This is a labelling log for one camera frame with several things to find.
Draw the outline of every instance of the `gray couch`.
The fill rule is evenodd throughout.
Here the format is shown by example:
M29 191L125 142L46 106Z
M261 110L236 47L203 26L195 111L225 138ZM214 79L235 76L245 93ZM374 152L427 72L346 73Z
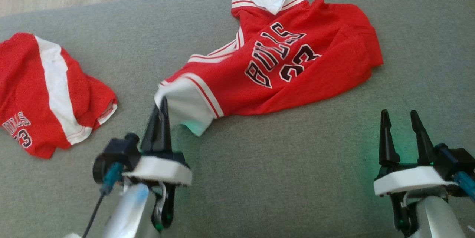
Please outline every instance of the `gray couch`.
M402 161L417 158L409 111L434 143L475 155L474 0L326 0L354 3L375 27L385 64L335 98L263 116L217 120L200 138L173 130L193 185L177 191L170 238L400 238L390 200L374 196L380 111L390 111ZM144 133L157 84L193 53L234 37L230 0L122 0L0 19L0 39L31 32L62 45L117 94L116 114L51 160L0 133L0 229L5 238L82 233L99 197L95 156L112 137ZM90 237L119 200L106 198ZM475 205L450 200L467 235Z

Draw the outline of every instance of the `red jersey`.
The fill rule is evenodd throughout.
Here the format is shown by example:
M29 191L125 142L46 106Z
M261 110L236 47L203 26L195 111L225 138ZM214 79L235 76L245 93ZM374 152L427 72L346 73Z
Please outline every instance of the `red jersey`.
M0 124L30 154L50 158L85 140L117 109L114 92L61 46L27 33L0 44Z
M331 98L383 63L376 32L355 5L233 0L231 13L240 20L236 39L206 56L193 54L155 97L159 103L166 96L171 121L197 135L213 118Z

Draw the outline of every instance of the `folded jersey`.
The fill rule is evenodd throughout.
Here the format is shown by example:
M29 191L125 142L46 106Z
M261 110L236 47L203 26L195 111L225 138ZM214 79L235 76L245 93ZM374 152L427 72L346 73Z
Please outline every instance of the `folded jersey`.
M193 54L159 85L171 124L201 135L215 118L271 113L331 98L383 63L378 38L355 5L324 0L233 0L236 38Z
M0 123L30 154L85 140L117 109L114 92L61 46L27 33L0 44Z

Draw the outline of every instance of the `bulls lettering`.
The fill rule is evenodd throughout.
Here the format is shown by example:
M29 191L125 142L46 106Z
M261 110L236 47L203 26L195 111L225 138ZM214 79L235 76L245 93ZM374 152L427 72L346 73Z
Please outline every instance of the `bulls lettering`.
M272 32L260 33L260 37L266 39L260 39L254 43L252 58L255 61L251 60L244 72L253 82L266 88L272 88L270 72L279 72L280 79L290 82L304 72L305 67L302 63L314 61L322 56L316 54L308 44L301 45L297 54L289 55L291 45L306 34L289 32L279 22L273 23L270 28ZM292 62L287 61L289 64L283 64L280 69L274 70L287 57L292 57Z

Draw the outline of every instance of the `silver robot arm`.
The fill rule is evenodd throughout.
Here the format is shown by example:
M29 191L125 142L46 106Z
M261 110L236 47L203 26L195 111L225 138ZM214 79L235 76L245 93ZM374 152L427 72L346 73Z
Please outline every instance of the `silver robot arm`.
M417 137L417 164L400 164L390 133L387 110L381 112L380 172L375 195L389 196L394 227L406 238L465 238L448 204L448 197L470 196L475 201L475 159L463 148L432 145L416 111L411 111Z
M139 137L112 139L96 157L93 178L101 184L101 197L84 235L92 225L102 198L114 184L122 185L122 198L105 226L103 238L157 238L173 221L175 188L191 185L192 173L181 152L171 149L166 98L154 106L147 130ZM68 238L79 237L76 234Z

